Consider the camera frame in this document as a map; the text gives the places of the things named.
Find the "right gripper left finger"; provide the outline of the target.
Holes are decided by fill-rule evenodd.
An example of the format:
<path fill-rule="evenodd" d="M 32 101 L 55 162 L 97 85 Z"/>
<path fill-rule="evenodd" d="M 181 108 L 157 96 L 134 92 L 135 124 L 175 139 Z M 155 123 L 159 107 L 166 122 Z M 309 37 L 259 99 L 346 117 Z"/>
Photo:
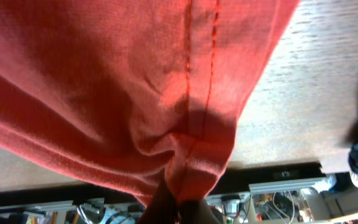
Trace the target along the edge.
<path fill-rule="evenodd" d="M 175 224 L 177 215 L 176 200 L 162 180 L 137 224 Z"/>

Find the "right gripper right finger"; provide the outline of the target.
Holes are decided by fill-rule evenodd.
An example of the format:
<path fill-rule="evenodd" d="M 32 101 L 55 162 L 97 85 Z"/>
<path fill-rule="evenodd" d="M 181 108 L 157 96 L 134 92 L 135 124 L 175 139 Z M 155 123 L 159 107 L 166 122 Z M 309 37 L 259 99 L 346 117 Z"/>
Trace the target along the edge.
<path fill-rule="evenodd" d="M 182 203 L 179 214 L 180 224 L 220 224 L 205 200 Z"/>

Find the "orange printed t-shirt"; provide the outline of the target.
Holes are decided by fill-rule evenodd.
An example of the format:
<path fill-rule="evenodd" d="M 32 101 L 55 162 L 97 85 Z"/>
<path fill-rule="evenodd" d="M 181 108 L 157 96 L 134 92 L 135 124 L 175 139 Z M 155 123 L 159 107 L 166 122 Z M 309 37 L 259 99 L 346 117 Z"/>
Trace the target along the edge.
<path fill-rule="evenodd" d="M 0 147 L 151 201 L 207 196 L 298 5 L 0 1 Z"/>

